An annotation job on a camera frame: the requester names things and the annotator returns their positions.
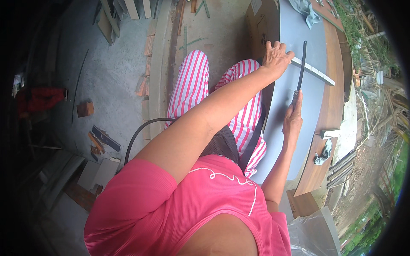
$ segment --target pink t-shirt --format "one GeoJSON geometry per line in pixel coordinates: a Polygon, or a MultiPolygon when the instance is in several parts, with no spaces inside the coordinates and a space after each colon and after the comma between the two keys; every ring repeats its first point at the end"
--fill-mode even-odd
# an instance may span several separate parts
{"type": "Polygon", "coordinates": [[[286,215],[269,213],[262,189],[231,160],[200,157],[177,185],[160,167],[131,160],[96,200],[84,229],[91,255],[176,255],[220,213],[241,219],[259,255],[291,255],[286,215]]]}

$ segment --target wrinkled hand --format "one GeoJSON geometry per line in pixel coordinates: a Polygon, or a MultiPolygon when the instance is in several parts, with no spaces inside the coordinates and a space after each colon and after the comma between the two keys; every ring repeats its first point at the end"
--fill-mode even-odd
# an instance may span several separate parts
{"type": "Polygon", "coordinates": [[[271,82],[280,78],[285,72],[290,60],[295,57],[293,51],[285,52],[286,44],[279,43],[278,41],[273,43],[273,47],[270,41],[266,42],[266,53],[263,57],[263,63],[261,68],[266,68],[271,75],[271,82]]]}
{"type": "Polygon", "coordinates": [[[302,90],[299,90],[295,106],[290,104],[286,110],[285,120],[283,121],[283,146],[291,150],[296,149],[296,142],[298,141],[303,123],[301,116],[302,100],[303,93],[302,90]]]}

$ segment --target black cable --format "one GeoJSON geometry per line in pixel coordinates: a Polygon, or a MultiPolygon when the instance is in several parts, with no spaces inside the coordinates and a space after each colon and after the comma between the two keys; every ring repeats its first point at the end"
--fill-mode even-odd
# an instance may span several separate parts
{"type": "Polygon", "coordinates": [[[170,121],[173,122],[176,119],[173,118],[156,118],[156,119],[152,119],[149,120],[148,122],[144,123],[143,125],[141,125],[138,130],[134,133],[134,135],[131,138],[130,144],[128,145],[127,148],[127,153],[125,154],[125,161],[124,161],[124,165],[126,165],[128,163],[128,158],[130,157],[130,152],[131,152],[131,147],[134,144],[134,140],[137,137],[137,135],[140,133],[140,131],[142,131],[142,129],[144,129],[145,126],[152,124],[153,122],[159,122],[159,121],[170,121]]]}

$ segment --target dark strap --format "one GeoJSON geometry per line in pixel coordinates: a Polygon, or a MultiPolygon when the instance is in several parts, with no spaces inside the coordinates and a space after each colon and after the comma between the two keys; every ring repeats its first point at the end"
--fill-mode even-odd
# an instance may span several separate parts
{"type": "Polygon", "coordinates": [[[241,168],[243,173],[245,172],[246,167],[248,166],[253,151],[255,151],[256,144],[260,137],[260,133],[262,132],[263,123],[265,122],[265,115],[265,106],[262,104],[262,113],[260,114],[259,121],[255,127],[255,130],[253,131],[248,146],[246,147],[244,153],[241,155],[241,159],[239,160],[239,167],[241,168]]]}

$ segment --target pink and white striped pants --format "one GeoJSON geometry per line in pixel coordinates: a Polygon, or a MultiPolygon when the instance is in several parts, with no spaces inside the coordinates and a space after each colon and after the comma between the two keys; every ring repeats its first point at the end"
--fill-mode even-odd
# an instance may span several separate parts
{"type": "MultiPolygon", "coordinates": [[[[215,86],[215,89],[217,90],[227,83],[255,71],[259,67],[259,63],[252,59],[240,61],[224,73],[221,80],[215,86]]],[[[169,103],[167,117],[180,117],[207,97],[208,79],[208,57],[199,50],[190,52],[179,67],[178,79],[169,103]]],[[[228,123],[229,128],[234,134],[239,156],[243,154],[248,146],[261,112],[262,94],[258,92],[228,123]]],[[[261,132],[256,148],[245,170],[245,176],[247,178],[256,173],[255,167],[265,153],[266,142],[261,132]]]]}

